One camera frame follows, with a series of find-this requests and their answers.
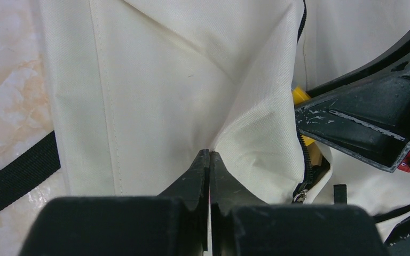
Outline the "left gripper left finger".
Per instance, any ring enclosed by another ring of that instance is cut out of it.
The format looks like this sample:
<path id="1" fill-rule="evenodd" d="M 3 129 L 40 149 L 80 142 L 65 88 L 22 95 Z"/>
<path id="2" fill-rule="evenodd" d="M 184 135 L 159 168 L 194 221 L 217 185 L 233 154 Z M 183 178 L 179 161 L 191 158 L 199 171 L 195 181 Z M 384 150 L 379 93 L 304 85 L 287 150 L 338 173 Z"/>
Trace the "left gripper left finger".
<path id="1" fill-rule="evenodd" d="M 156 196 L 59 197 L 40 212 L 21 255 L 202 255 L 210 153 Z"/>

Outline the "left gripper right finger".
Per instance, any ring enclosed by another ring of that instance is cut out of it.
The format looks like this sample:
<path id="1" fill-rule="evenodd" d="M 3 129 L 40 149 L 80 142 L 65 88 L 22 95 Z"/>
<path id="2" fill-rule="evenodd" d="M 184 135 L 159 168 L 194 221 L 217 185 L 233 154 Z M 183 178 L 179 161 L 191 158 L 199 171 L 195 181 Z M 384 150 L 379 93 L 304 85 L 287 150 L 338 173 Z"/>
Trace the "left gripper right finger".
<path id="1" fill-rule="evenodd" d="M 346 204 L 270 205 L 210 154 L 213 255 L 388 255 L 373 219 Z"/>

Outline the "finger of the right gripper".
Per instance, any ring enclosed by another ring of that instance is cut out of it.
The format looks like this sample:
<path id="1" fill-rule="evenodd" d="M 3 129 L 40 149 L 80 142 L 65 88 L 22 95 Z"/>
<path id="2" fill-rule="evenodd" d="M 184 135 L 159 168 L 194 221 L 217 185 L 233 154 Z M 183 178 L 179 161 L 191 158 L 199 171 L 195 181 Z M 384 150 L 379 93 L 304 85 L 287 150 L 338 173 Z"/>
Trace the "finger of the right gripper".
<path id="1" fill-rule="evenodd" d="M 410 62 L 296 107 L 307 137 L 393 172 L 410 150 Z"/>
<path id="2" fill-rule="evenodd" d="M 342 75 L 330 82 L 321 84 L 313 89 L 307 91 L 311 97 L 317 97 L 321 94 L 327 93 L 331 90 L 339 88 L 356 82 L 360 79 L 364 79 L 386 68 L 393 66 L 394 63 L 404 58 L 410 53 L 410 30 L 392 47 L 386 50 L 383 54 L 372 60 L 368 64 Z"/>

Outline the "cream canvas backpack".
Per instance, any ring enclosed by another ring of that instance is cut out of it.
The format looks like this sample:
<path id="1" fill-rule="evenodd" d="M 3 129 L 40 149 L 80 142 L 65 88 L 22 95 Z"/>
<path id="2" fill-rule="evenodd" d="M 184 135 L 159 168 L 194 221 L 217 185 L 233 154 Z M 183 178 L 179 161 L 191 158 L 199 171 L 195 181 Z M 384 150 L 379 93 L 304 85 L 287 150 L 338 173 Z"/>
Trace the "cream canvas backpack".
<path id="1" fill-rule="evenodd" d="M 291 87 L 409 29 L 410 1 L 0 1 L 0 170 L 51 131 L 62 166 L 0 212 L 0 254 L 48 200 L 155 195 L 203 148 L 265 202 L 290 202 Z"/>

